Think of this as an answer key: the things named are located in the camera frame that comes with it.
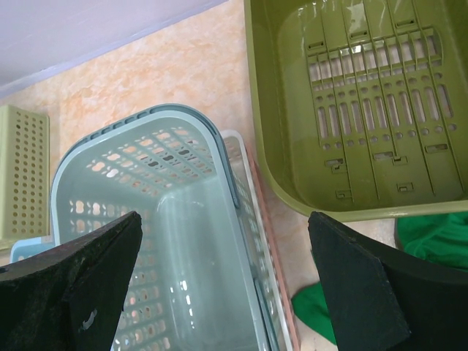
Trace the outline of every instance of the olive green basket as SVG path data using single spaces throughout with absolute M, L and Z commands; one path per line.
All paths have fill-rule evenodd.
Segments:
M 49 119 L 0 107 L 0 250 L 49 233 Z
M 468 209 L 468 4 L 246 0 L 260 168 L 341 221 Z

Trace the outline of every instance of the green fabric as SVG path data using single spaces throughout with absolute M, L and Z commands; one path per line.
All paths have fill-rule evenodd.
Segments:
M 295 315 L 305 325 L 336 344 L 327 303 L 320 283 L 305 287 L 297 292 L 292 298 L 292 308 Z
M 407 254 L 468 271 L 468 212 L 400 218 L 396 229 Z M 302 322 L 336 344 L 320 283 L 294 295 L 292 307 Z

